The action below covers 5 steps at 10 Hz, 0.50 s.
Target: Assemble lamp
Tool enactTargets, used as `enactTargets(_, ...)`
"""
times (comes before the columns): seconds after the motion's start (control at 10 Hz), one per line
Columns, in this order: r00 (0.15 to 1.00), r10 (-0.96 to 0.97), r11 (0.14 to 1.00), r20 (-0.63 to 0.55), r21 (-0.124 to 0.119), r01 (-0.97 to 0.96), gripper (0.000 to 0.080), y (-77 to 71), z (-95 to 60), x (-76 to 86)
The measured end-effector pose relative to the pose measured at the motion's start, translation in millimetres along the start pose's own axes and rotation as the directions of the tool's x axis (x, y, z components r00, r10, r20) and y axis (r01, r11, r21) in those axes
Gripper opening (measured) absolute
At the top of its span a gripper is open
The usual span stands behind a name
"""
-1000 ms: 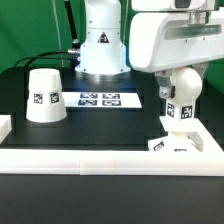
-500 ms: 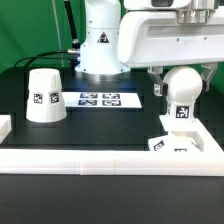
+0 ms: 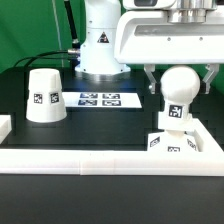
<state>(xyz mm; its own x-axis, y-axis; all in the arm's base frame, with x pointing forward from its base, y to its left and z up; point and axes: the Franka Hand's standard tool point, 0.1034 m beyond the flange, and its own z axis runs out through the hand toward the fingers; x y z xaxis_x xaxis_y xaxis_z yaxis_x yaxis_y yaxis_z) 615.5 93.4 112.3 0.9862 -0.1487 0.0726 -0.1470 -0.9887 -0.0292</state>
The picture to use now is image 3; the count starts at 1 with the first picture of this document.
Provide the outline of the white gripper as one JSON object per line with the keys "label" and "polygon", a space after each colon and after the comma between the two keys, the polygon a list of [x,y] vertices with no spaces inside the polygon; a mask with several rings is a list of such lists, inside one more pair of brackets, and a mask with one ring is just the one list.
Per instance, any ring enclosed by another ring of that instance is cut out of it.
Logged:
{"label": "white gripper", "polygon": [[207,64],[201,92],[208,94],[224,63],[224,3],[217,0],[123,0],[114,55],[145,64],[152,94],[160,92],[154,64]]}

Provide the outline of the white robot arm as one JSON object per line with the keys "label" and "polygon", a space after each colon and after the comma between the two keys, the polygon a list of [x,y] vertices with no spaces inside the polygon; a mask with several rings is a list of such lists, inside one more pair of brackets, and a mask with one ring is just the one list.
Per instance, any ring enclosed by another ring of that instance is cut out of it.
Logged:
{"label": "white robot arm", "polygon": [[76,72],[111,80],[142,64],[152,93],[157,65],[204,64],[201,89],[224,64],[224,2],[219,0],[84,0],[86,39]]}

